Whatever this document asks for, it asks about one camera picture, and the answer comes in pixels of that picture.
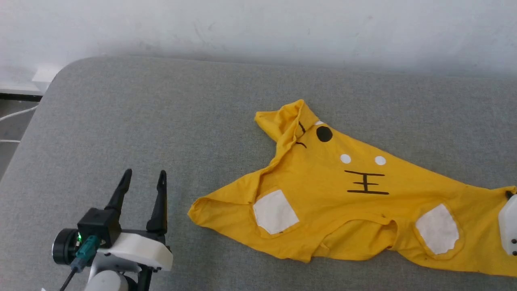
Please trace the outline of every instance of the white wall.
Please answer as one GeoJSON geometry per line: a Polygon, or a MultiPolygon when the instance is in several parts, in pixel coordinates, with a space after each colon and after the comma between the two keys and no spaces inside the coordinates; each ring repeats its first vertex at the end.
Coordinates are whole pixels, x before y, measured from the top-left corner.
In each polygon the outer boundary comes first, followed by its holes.
{"type": "Polygon", "coordinates": [[[513,77],[517,1],[0,1],[0,89],[106,54],[513,77]]]}

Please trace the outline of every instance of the crumpled yellow t-shirt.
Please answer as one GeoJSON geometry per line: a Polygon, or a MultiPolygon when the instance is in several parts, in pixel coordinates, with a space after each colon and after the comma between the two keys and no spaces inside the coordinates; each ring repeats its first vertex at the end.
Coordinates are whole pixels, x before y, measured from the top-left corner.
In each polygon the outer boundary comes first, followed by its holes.
{"type": "Polygon", "coordinates": [[[189,216],[277,258],[366,260],[397,251],[421,266],[517,276],[498,213],[515,186],[463,184],[337,132],[303,100],[258,112],[269,165],[199,198],[189,216]]]}

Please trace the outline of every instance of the gray table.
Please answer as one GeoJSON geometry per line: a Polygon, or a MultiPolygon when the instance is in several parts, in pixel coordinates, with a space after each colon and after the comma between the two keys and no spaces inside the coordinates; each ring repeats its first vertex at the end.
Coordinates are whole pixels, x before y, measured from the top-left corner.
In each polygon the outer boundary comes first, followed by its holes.
{"type": "MultiPolygon", "coordinates": [[[[169,174],[172,272],[152,290],[515,290],[517,280],[369,261],[279,260],[194,225],[194,200],[267,165],[256,111],[303,98],[336,130],[465,183],[517,182],[517,82],[132,57],[86,59],[50,85],[0,184],[0,289],[58,289],[59,230],[133,169],[124,228],[144,228],[169,174]]],[[[72,280],[81,290],[87,275],[72,280]]]]}

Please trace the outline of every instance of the gray floor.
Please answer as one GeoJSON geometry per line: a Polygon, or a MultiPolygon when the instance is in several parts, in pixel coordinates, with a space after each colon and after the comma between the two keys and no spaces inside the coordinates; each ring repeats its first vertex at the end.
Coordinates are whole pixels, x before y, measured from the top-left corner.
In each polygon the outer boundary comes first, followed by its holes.
{"type": "MultiPolygon", "coordinates": [[[[0,117],[36,106],[36,102],[13,101],[0,99],[0,117]]],[[[34,112],[27,112],[15,117],[0,121],[0,139],[21,140],[34,112]]],[[[0,142],[0,180],[4,175],[17,143],[0,142]]]]}

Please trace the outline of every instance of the black oval spot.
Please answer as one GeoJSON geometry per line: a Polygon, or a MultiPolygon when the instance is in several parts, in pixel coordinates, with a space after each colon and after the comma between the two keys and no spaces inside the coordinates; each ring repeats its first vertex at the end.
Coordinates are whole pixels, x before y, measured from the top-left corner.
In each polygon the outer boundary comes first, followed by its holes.
{"type": "Polygon", "coordinates": [[[332,131],[326,126],[320,126],[316,129],[316,135],[322,142],[327,142],[332,139],[332,131]]]}

